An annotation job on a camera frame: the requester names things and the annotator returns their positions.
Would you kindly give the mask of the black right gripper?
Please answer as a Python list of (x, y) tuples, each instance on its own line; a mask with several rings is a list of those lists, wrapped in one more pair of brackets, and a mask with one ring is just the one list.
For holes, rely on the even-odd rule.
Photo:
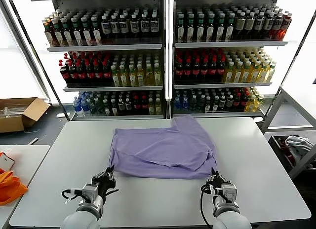
[(206, 181), (207, 190), (209, 193), (214, 192), (218, 193), (218, 191), (222, 190), (223, 184), (229, 184), (230, 181), (224, 178), (219, 171), (215, 171), (213, 168), (211, 169), (211, 176)]

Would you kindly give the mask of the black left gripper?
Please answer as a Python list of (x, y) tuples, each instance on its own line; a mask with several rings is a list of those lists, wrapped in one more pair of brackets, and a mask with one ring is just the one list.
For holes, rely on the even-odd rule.
[(114, 167), (107, 167), (105, 171), (102, 171), (92, 178), (92, 184), (98, 186), (98, 194), (100, 196), (106, 196), (109, 189), (114, 189), (116, 186), (116, 180), (114, 177)]

